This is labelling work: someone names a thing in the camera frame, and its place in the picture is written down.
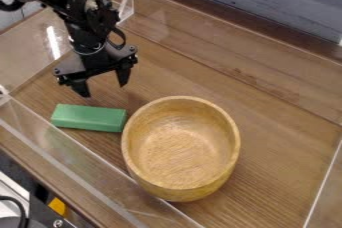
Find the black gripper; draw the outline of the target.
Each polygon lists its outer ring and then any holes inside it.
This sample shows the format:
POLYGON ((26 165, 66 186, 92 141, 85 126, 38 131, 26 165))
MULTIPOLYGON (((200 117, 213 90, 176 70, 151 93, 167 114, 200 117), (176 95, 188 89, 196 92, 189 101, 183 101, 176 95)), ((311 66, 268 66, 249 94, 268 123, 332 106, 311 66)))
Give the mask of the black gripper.
POLYGON ((131 69, 137 63, 137 48, 125 45, 117 49, 107 43, 92 54, 73 54, 68 56, 53 68, 53 75, 60 85, 70 86, 72 90, 84 98, 91 96, 87 79, 109 71, 116 72, 120 86, 129 81, 131 69))

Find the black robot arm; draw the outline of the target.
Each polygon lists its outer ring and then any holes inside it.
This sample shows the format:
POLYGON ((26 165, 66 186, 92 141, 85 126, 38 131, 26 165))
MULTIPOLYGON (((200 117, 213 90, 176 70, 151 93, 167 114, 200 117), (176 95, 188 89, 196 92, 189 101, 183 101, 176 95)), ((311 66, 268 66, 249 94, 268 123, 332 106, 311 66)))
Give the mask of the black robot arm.
POLYGON ((84 98, 91 96, 87 80, 109 71, 116 73, 117 82, 125 85, 131 69, 137 63, 137 47, 121 41, 115 43, 111 34, 124 37, 116 27, 120 11, 111 0, 0 0, 1 11, 14 11, 25 3, 37 1, 52 8, 64 21, 73 55, 53 68, 57 83, 84 98))

